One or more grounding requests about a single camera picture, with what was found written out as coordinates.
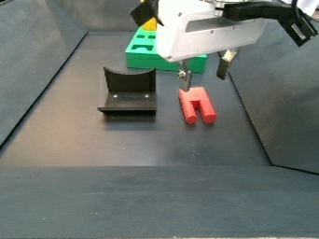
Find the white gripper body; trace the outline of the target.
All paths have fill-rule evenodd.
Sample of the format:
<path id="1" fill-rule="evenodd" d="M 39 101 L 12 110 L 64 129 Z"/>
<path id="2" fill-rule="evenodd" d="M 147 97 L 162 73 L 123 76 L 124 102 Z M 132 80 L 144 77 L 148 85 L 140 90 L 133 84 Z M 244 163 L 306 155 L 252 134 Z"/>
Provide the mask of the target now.
<path id="1" fill-rule="evenodd" d="M 251 0 L 159 0 L 156 51 L 167 62 L 252 44 L 263 34 L 263 19 L 231 21 L 219 10 Z"/>

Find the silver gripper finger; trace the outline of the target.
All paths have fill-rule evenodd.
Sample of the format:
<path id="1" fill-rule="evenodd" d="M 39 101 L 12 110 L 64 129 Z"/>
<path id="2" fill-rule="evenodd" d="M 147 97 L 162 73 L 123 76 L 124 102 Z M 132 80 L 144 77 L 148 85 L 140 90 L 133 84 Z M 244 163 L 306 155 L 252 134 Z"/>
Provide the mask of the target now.
<path id="1" fill-rule="evenodd" d="M 227 49 L 219 59 L 219 65 L 216 69 L 216 76 L 219 79 L 224 80 L 228 74 L 228 69 L 231 67 L 232 61 L 236 54 L 239 53 L 239 48 Z"/>
<path id="2" fill-rule="evenodd" d="M 186 60 L 178 61 L 178 66 L 179 66 L 178 77 L 180 80 L 179 87 L 183 91 L 190 91 L 191 81 L 192 81 L 192 71 L 188 68 L 188 64 Z"/>

